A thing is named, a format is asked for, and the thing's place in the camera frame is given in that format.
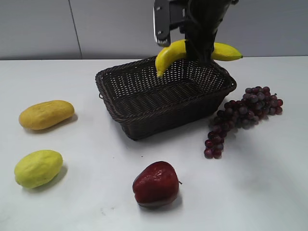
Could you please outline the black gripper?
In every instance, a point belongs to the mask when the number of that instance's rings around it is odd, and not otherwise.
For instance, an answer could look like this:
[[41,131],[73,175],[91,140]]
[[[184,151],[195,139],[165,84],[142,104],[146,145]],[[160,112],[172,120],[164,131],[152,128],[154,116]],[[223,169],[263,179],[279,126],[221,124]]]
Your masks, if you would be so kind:
[[188,41],[188,57],[208,64],[212,60],[218,27],[228,8],[237,3],[237,0],[155,0],[155,41],[160,47],[168,47],[170,28],[178,27]]

